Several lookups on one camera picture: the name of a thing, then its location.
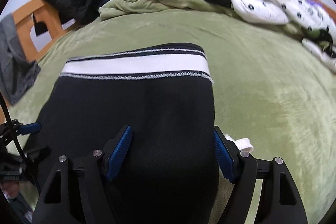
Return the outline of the black pants with white stripe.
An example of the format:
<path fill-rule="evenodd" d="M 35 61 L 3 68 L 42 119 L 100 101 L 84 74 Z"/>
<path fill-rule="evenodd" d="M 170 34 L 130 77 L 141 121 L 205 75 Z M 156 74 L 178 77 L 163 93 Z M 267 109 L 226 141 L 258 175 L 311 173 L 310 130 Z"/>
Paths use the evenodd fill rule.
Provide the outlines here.
<path fill-rule="evenodd" d="M 123 126 L 133 137 L 106 185 L 107 223 L 207 223 L 218 192 L 214 95 L 204 50 L 190 43 L 66 61 L 27 149 L 44 147 L 44 184 L 59 157 L 102 149 Z"/>

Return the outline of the grey pants on footboard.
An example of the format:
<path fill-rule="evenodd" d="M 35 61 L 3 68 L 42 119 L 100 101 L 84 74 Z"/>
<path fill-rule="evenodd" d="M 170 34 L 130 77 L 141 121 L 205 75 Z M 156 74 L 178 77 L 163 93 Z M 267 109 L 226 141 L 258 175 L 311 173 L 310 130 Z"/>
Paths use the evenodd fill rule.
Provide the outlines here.
<path fill-rule="evenodd" d="M 12 15 L 1 20 L 1 93 L 15 105 L 33 87 L 41 67 L 28 61 Z"/>

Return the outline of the green fleece bed sheet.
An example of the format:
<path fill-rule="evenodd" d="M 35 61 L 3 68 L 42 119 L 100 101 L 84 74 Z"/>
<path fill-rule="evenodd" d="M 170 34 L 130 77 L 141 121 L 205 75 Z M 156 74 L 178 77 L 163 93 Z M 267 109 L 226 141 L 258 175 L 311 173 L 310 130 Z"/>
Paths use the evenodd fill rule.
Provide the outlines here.
<path fill-rule="evenodd" d="M 293 30 L 180 9 L 96 20 L 52 46 L 34 86 L 9 112 L 34 122 L 70 57 L 197 44 L 214 80 L 216 124 L 234 139 L 250 139 L 255 157 L 283 158 L 307 220 L 318 223 L 335 200 L 335 75 L 292 38 Z"/>

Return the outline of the wooden bed footboard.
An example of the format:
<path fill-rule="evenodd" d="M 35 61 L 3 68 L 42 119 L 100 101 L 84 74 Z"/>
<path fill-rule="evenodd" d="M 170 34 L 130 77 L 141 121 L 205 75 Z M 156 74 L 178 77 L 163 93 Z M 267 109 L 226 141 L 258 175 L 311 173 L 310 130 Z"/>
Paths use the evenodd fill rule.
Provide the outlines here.
<path fill-rule="evenodd" d="M 31 38 L 31 29 L 34 26 L 33 15 L 37 22 L 43 22 L 46 25 L 51 37 L 51 41 L 41 50 L 37 50 Z M 28 61 L 41 59 L 54 45 L 57 39 L 76 28 L 76 24 L 73 24 L 64 30 L 59 19 L 58 11 L 43 0 L 31 0 L 27 2 L 15 10 L 12 16 L 22 49 Z"/>

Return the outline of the green fleece blanket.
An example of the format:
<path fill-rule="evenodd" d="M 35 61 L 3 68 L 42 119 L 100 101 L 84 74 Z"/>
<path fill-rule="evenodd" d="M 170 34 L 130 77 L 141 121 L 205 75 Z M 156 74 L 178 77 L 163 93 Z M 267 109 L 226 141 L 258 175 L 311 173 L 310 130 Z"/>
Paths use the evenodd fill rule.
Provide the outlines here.
<path fill-rule="evenodd" d="M 101 20 L 127 14 L 161 12 L 170 9 L 216 12 L 236 17 L 233 9 L 213 5 L 205 0 L 110 0 L 98 9 Z"/>

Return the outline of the wooden headboard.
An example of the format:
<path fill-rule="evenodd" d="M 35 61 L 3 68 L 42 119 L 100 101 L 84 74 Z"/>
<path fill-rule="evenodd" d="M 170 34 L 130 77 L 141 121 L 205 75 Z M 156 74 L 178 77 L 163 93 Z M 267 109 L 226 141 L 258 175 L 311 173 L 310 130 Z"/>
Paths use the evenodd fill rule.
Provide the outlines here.
<path fill-rule="evenodd" d="M 328 15 L 335 21 L 336 20 L 336 12 L 328 5 L 324 4 L 321 0 L 311 0 L 314 2 L 317 2 L 319 5 L 321 5 L 324 10 L 328 13 Z"/>

